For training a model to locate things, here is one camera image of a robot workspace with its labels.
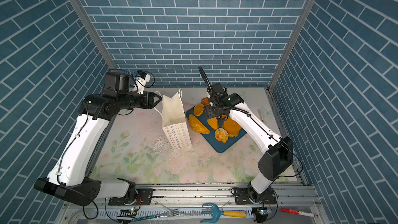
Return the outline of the braided brown pastry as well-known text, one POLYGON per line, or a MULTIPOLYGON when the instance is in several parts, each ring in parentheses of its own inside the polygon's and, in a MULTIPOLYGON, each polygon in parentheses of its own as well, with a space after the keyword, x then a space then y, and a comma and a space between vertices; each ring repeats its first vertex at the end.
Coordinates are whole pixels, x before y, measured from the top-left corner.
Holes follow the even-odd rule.
POLYGON ((202 99, 201 99, 201 103, 202 103, 204 106, 210 105, 209 98, 207 98, 207 97, 202 98, 202 99))

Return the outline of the oval orange bread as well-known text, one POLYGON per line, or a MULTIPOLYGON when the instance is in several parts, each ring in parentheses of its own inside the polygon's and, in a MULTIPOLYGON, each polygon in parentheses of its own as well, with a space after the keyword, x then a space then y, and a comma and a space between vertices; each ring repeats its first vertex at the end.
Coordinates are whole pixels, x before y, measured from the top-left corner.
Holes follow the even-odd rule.
POLYGON ((207 123, 213 130, 219 129, 219 123, 217 118, 208 119, 207 123))

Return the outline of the small round orange bun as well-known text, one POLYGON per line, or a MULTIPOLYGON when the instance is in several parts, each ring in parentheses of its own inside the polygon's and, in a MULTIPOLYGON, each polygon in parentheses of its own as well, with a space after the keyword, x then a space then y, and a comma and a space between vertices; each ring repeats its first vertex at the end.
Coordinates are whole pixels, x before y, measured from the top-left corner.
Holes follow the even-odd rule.
POLYGON ((203 113, 204 113, 204 105, 203 105, 202 103, 196 105, 196 106, 193 108, 193 114, 194 114, 196 117, 201 116, 203 113))

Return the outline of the long oval yellow bread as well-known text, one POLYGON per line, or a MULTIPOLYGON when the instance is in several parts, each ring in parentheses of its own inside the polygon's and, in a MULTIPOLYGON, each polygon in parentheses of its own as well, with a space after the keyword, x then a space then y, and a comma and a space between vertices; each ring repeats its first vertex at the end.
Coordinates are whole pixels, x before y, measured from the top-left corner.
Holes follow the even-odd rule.
POLYGON ((190 114, 189 115, 189 123, 191 128, 200 134, 210 134, 210 130, 205 127, 197 118, 195 115, 190 114))

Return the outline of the white paper bag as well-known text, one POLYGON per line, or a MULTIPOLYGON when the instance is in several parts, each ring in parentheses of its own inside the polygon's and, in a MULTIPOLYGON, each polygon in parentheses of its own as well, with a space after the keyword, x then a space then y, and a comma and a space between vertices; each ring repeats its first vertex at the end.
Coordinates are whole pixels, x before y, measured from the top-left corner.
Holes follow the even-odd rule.
POLYGON ((162 110, 154 108, 162 118, 162 129, 174 150, 192 147, 182 103, 182 90, 173 97, 162 96, 162 110))

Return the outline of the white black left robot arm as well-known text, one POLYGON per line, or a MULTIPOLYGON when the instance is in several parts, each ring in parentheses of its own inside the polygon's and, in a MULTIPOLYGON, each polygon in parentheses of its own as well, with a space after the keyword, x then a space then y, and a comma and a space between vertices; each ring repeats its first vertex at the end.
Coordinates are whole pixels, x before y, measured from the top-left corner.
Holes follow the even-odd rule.
POLYGON ((79 206, 98 199, 116 198, 122 204, 134 204, 136 184, 127 179, 99 181, 89 178, 88 166, 94 153, 107 137, 106 129, 121 110, 153 109, 162 100, 146 92, 155 82, 150 72, 122 73, 115 69, 105 74, 100 94, 84 98, 76 124, 58 162, 46 177, 35 181, 34 189, 79 206))

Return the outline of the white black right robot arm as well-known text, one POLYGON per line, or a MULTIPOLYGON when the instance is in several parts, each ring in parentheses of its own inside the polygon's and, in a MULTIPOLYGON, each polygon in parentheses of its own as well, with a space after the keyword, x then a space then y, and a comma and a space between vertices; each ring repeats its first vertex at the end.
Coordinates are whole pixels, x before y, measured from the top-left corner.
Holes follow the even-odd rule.
POLYGON ((258 162, 259 173, 248 184, 248 197, 252 202, 260 202, 269 186, 292 165, 293 141, 268 128, 238 94, 228 94, 220 83, 207 85, 207 93, 210 104, 205 106, 206 118, 226 116, 227 120, 237 122, 263 153, 258 162))

